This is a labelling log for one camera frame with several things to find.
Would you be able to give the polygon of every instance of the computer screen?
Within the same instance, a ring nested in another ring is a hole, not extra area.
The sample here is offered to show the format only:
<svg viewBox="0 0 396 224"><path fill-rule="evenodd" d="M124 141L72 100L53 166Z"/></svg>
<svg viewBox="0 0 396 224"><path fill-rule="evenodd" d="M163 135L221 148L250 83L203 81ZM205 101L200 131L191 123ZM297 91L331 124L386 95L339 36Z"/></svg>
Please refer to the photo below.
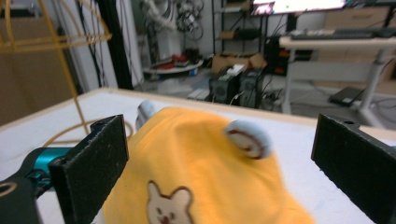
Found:
<svg viewBox="0 0 396 224"><path fill-rule="evenodd" d="M251 15L286 14L342 8L347 0L252 0Z"/></svg>

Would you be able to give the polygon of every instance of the round ear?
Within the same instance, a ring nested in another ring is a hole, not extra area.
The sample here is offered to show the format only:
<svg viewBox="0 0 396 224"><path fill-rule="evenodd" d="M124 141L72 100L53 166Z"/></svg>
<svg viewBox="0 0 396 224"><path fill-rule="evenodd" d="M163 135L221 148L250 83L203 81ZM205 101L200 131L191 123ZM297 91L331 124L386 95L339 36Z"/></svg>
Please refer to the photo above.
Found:
<svg viewBox="0 0 396 224"><path fill-rule="evenodd" d="M251 159L264 159L271 153L268 135L255 123L236 120L231 122L224 132Z"/></svg>
<svg viewBox="0 0 396 224"><path fill-rule="evenodd" d="M137 107L137 118L135 128L138 131L157 111L151 101L143 101Z"/></svg>

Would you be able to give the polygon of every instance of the floor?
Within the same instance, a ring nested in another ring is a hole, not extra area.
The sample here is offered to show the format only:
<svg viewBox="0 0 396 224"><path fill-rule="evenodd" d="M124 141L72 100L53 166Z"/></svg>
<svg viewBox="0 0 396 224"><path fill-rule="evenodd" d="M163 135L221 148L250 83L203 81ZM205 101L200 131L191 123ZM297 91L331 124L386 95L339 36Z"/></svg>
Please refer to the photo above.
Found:
<svg viewBox="0 0 396 224"><path fill-rule="evenodd" d="M147 75L146 81L137 90L187 98L194 90L208 89L208 81L211 76L210 69L200 69L194 77L190 77L189 74ZM262 99L259 109L281 113L280 103L283 98L284 85L284 77L267 75L263 86L265 91L273 93L276 99L274 97ZM291 112L293 115L309 118L317 118L319 113L334 115L368 125L356 110L328 102L329 96L338 91L340 90L335 88L318 87L312 82L295 82L291 87ZM396 130L395 94L376 93L371 109L387 129Z"/></svg>

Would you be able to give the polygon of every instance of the yellow plush toy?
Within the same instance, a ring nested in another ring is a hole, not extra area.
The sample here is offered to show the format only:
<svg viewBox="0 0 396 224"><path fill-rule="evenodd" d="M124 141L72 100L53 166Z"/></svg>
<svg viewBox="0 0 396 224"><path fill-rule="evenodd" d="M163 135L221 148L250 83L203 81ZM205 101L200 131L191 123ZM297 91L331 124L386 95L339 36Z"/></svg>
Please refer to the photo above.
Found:
<svg viewBox="0 0 396 224"><path fill-rule="evenodd" d="M144 102L106 223L312 223L254 124Z"/></svg>

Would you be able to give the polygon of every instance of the white table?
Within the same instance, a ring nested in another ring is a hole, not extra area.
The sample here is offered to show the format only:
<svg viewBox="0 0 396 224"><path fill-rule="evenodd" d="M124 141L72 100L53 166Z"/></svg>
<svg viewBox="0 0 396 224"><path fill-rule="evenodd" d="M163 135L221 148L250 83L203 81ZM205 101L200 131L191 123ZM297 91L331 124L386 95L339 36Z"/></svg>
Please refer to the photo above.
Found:
<svg viewBox="0 0 396 224"><path fill-rule="evenodd" d="M86 119L100 119L123 114L134 124L138 105L150 99L157 109L176 105L220 114L229 119L254 121L268 132L273 142L279 165L290 193L320 224L373 223L338 189L311 161L316 120L284 114L227 105L213 105L134 91L102 89L79 97ZM24 119L0 127L0 180L17 171L25 156L41 147L53 135L78 124L78 113L73 102L67 101L35 113ZM368 134L386 144L396 145L396 132L362 127ZM67 138L83 138L82 130L70 133ZM62 214L53 192L38 199L44 223L63 223Z"/></svg>
<svg viewBox="0 0 396 224"><path fill-rule="evenodd" d="M279 40L282 48L290 50L289 67L286 77L285 98L282 111L290 114L290 84L295 79L363 81L367 87L362 96L359 112L373 126L384 128L381 121L369 109L375 87L385 65L385 57L396 49L396 37L359 40L292 40L283 36ZM297 49L375 49L379 50L373 63L325 63L295 62Z"/></svg>

